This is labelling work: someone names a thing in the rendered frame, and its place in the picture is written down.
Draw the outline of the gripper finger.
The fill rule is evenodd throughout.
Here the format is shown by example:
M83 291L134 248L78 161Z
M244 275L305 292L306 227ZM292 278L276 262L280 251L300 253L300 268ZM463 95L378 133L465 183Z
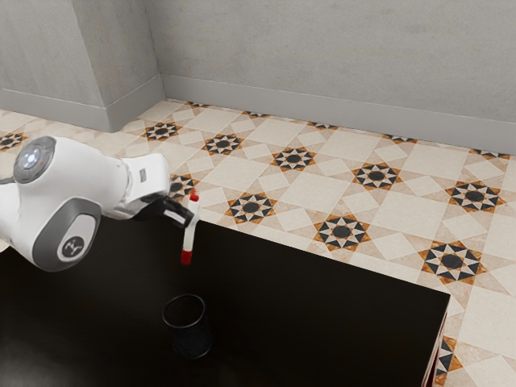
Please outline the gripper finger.
M170 197L163 198L162 215L172 220L173 224L181 229L197 224L197 215Z

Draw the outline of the white and red marker pen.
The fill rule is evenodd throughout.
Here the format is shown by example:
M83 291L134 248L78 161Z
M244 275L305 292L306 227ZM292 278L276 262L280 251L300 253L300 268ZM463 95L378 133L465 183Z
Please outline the white and red marker pen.
M195 228L199 220L199 196L194 189L192 189L189 193L188 209L193 213L194 217L185 229L181 252L181 263L183 265L189 265L191 263L194 247Z

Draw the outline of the black mesh pen holder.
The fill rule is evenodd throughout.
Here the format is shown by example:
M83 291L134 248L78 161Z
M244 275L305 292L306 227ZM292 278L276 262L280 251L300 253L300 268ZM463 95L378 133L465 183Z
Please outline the black mesh pen holder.
M182 294L168 301L162 319L169 330L173 350L182 358L196 360L212 348L214 339L206 315L206 303L198 295Z

